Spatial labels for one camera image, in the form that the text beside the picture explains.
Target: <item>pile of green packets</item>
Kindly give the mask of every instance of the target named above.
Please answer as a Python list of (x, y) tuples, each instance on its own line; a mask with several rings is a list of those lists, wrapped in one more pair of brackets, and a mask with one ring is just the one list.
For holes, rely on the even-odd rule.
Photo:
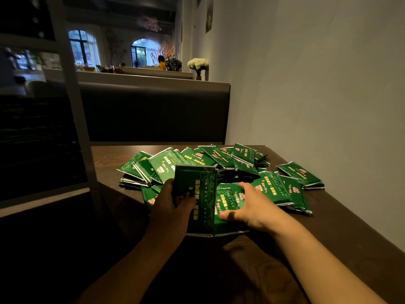
[(277, 206), (312, 214), (303, 189), (324, 189), (323, 182), (295, 162), (277, 166), (288, 176), (269, 172), (267, 154), (235, 144), (185, 148), (171, 147), (151, 155), (137, 153), (118, 168), (124, 173), (119, 185), (141, 190), (150, 212), (167, 179), (174, 178), (173, 202), (177, 206), (186, 197), (195, 197), (197, 204), (190, 213), (187, 235), (216, 237), (249, 231), (246, 225), (225, 222), (219, 214), (241, 209), (245, 192), (239, 182), (249, 182)]

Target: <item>dark ceiling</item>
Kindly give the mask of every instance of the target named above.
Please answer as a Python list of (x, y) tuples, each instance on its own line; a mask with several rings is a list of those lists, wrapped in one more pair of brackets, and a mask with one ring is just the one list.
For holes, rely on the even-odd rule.
[(71, 22), (145, 30), (136, 23), (140, 16), (159, 21), (159, 33), (172, 34), (177, 0), (63, 0)]

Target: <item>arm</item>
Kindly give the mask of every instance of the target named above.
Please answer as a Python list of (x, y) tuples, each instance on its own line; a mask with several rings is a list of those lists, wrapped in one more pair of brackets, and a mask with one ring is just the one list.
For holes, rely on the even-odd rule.
[(385, 303), (297, 220), (251, 184), (239, 185), (245, 189), (245, 207), (224, 211), (220, 219), (245, 222), (251, 228), (270, 233), (311, 303)]
[(156, 274), (174, 253), (187, 230), (195, 198), (175, 208), (173, 179), (165, 182), (154, 204), (148, 228), (139, 244), (94, 284), (75, 303), (139, 303)]

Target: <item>person's right arm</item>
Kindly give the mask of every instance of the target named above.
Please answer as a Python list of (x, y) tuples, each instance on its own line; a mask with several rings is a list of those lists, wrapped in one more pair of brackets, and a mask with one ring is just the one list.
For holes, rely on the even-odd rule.
[(239, 185), (245, 189), (244, 208), (221, 212), (220, 219), (245, 222), (271, 234), (311, 303), (385, 303), (296, 219), (251, 184)]

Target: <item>wood grain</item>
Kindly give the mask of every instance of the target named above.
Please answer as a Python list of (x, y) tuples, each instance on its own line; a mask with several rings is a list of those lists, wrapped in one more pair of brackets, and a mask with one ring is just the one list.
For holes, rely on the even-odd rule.
[[(140, 150), (155, 154), (167, 147), (92, 147), (97, 177), (102, 184), (100, 191), (133, 246), (144, 233), (147, 215), (139, 191), (118, 187), (122, 173), (116, 168)], [(186, 145), (173, 147), (182, 150)], [(269, 154), (271, 171), (286, 163), (266, 146), (251, 147)], [(403, 303), (405, 254), (325, 190), (305, 194), (313, 216), (291, 215), (388, 303)], [(280, 249), (269, 235), (257, 231), (214, 239), (186, 237), (149, 287), (143, 302), (171, 298), (195, 303), (307, 302)]]

